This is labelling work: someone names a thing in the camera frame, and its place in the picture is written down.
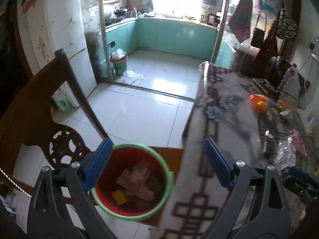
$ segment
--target wooden chair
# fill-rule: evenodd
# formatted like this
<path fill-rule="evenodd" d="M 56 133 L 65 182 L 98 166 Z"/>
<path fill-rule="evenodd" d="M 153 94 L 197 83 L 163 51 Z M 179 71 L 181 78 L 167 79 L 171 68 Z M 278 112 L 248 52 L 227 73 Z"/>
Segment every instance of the wooden chair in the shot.
<path fill-rule="evenodd" d="M 81 161 L 90 152 L 74 129 L 52 120 L 47 101 L 65 81 L 68 82 L 80 107 L 101 138 L 108 138 L 83 95 L 63 49 L 56 51 L 55 56 L 54 60 L 28 81 L 0 120 L 0 168 L 29 194 L 32 194 L 33 187 L 12 176 L 22 143 L 28 146 L 38 145 L 47 161 L 55 169 L 68 166 L 61 162 L 64 156 L 70 156 L 71 162 Z M 74 152 L 69 148 L 70 140 L 76 146 Z M 0 173 L 0 182 L 7 187 L 15 188 L 2 173 Z M 65 197 L 65 201 L 70 203 L 71 199 Z"/>

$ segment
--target white rope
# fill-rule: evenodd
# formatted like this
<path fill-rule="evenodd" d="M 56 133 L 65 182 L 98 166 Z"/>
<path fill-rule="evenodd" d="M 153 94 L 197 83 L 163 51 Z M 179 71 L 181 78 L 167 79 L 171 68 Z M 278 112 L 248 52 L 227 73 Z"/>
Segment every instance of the white rope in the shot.
<path fill-rule="evenodd" d="M 11 180 L 1 168 L 0 168 L 0 172 L 2 172 L 2 174 L 3 174 L 14 186 L 16 186 L 16 188 L 17 188 L 19 191 L 21 191 L 21 192 L 23 192 L 24 194 L 26 194 L 26 195 L 28 195 L 29 197 L 31 197 L 30 194 L 26 193 L 26 192 L 25 192 L 23 189 L 21 189 L 13 180 Z"/>

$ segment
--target white tile floor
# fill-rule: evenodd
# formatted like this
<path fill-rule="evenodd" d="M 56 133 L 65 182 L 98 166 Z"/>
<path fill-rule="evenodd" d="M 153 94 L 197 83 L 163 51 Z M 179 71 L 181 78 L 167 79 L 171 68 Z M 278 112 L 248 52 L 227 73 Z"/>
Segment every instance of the white tile floor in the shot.
<path fill-rule="evenodd" d="M 183 147 L 181 134 L 192 102 L 109 84 L 96 87 L 88 102 L 115 144 L 130 141 L 149 146 Z M 58 112 L 53 119 L 75 129 L 91 150 L 100 144 L 101 138 L 81 109 Z M 45 165 L 49 164 L 38 146 L 22 145 L 13 175 L 34 186 Z M 15 193 L 18 201 L 16 221 L 26 231 L 30 198 L 19 191 Z M 63 189 L 63 194 L 68 196 L 68 190 Z M 121 221 L 99 207 L 97 209 L 119 239 L 149 238 L 148 226 Z M 70 206 L 68 210 L 74 224 L 83 227 L 77 213 Z"/>
<path fill-rule="evenodd" d="M 136 50 L 129 55 L 127 70 L 144 76 L 133 85 L 194 99 L 201 73 L 202 59 L 152 50 Z M 119 77 L 117 82 L 131 79 Z"/>

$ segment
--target refrigerator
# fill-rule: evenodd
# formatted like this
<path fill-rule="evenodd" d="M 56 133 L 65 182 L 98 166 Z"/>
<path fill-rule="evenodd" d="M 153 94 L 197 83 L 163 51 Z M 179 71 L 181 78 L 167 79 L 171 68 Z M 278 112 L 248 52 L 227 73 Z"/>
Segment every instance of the refrigerator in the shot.
<path fill-rule="evenodd" d="M 85 95 L 96 87 L 84 35 L 80 0 L 36 0 L 27 14 L 29 34 L 37 61 L 42 69 L 58 49 L 63 48 L 76 79 Z M 78 107 L 69 85 L 61 90 Z"/>

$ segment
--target green bucket rim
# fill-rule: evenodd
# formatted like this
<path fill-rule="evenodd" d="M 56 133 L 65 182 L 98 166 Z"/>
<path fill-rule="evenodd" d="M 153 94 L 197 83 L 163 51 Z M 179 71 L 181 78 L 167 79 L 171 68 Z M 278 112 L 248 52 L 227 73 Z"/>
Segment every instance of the green bucket rim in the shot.
<path fill-rule="evenodd" d="M 164 192 L 164 195 L 163 195 L 161 201 L 153 209 L 151 209 L 149 212 L 144 213 L 142 215 L 123 216 L 123 215 L 119 215 L 119 214 L 114 213 L 113 211 L 109 210 L 98 198 L 98 195 L 96 193 L 95 188 L 91 189 L 91 192 L 92 192 L 92 196 L 95 199 L 98 206 L 100 206 L 101 209 L 103 209 L 106 213 L 108 213 L 108 214 L 110 214 L 118 219 L 125 220 L 125 221 L 140 221 L 140 220 L 149 218 L 152 215 L 154 215 L 165 204 L 165 202 L 167 201 L 167 199 L 170 196 L 172 189 L 173 189 L 173 183 L 174 183 L 173 182 L 173 180 L 174 180 L 173 179 L 173 172 L 171 172 L 169 170 L 165 160 L 155 150 L 153 150 L 152 148 L 149 148 L 147 146 L 137 144 L 137 143 L 122 143 L 122 144 L 118 144 L 118 145 L 113 146 L 112 151 L 119 149 L 119 148 L 124 148 L 124 147 L 132 147 L 132 148 L 142 149 L 142 150 L 148 152 L 149 154 L 151 154 L 152 156 L 154 156 L 159 161 L 159 163 L 161 164 L 161 166 L 165 172 L 165 176 L 166 176 L 166 187 L 165 187 L 165 192 Z"/>

